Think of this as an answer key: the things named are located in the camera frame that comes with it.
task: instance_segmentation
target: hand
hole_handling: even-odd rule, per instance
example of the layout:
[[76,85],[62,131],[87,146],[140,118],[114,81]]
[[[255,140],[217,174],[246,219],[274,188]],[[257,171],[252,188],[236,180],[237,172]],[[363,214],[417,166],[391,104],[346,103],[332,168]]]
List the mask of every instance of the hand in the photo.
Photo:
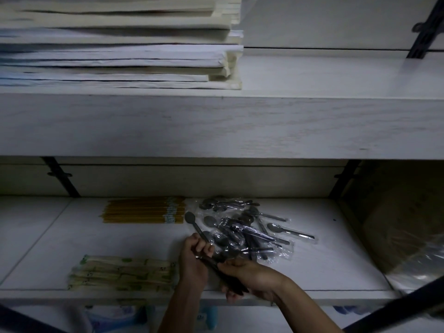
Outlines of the hand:
[[196,287],[199,291],[203,291],[208,283],[208,269],[198,259],[196,253],[203,252],[211,257],[214,253],[214,246],[206,243],[196,233],[185,239],[179,259],[179,275],[180,282],[185,282],[191,287]]
[[[256,297],[270,302],[277,301],[275,290],[288,280],[286,276],[268,266],[243,258],[228,259],[225,263],[219,263],[218,268],[223,273],[238,278]],[[222,286],[222,291],[226,293],[229,303],[234,303],[241,298],[228,290],[225,285]]]

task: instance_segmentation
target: lower shelf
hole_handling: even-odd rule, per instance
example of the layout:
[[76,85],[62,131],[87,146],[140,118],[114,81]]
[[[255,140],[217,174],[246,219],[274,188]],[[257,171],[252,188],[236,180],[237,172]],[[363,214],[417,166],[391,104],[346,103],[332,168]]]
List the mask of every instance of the lower shelf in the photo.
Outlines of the lower shelf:
[[[51,208],[58,198],[3,197],[17,199],[29,210]],[[85,254],[121,257],[152,257],[176,260],[183,239],[194,232],[189,224],[105,224],[100,214],[107,204],[104,198],[72,199],[60,215],[48,215],[49,228],[39,229],[33,238],[9,238],[7,243],[27,240],[30,249],[16,257],[11,271],[0,285],[0,301],[17,304],[75,302],[103,304],[145,299],[153,304],[168,302],[168,295],[144,292],[66,291],[67,277]],[[291,219],[289,228],[317,235],[316,245],[295,240],[291,260],[281,259],[271,267],[292,278],[321,305],[353,305],[360,302],[383,304],[397,296],[383,274],[349,228],[334,201],[327,199],[258,199],[261,210]],[[3,215],[2,226],[20,218]],[[3,247],[1,259],[13,253]],[[223,305],[224,295],[210,283],[203,302]],[[267,305],[246,297],[240,305]]]

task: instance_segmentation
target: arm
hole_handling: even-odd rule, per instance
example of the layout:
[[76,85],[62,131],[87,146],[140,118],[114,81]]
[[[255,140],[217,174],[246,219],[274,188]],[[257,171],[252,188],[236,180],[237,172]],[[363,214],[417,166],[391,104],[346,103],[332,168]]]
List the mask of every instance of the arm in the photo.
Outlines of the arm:
[[208,256],[214,246],[199,238],[198,234],[187,237],[180,252],[180,279],[168,304],[158,333],[193,333],[199,311],[199,301],[208,282],[207,267],[195,257],[195,252]]
[[[241,258],[228,260],[218,267],[239,278],[255,296],[275,302],[294,333],[342,332],[296,283],[276,270]],[[228,302],[239,298],[226,288],[225,291]]]

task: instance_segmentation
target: forearm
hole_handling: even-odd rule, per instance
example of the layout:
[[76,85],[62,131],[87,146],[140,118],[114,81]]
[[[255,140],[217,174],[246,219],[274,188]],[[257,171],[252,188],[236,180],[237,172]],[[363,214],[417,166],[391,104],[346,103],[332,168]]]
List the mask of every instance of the forearm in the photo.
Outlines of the forearm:
[[291,279],[274,290],[276,304],[295,333],[340,333],[341,329]]
[[193,333],[202,290],[179,282],[168,304],[158,333]]

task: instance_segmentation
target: stack of paper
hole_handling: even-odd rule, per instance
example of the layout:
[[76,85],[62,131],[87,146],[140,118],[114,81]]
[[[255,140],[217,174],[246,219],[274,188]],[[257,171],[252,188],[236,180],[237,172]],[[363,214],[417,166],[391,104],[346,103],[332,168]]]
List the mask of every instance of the stack of paper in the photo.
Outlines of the stack of paper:
[[241,89],[240,2],[3,3],[0,86]]

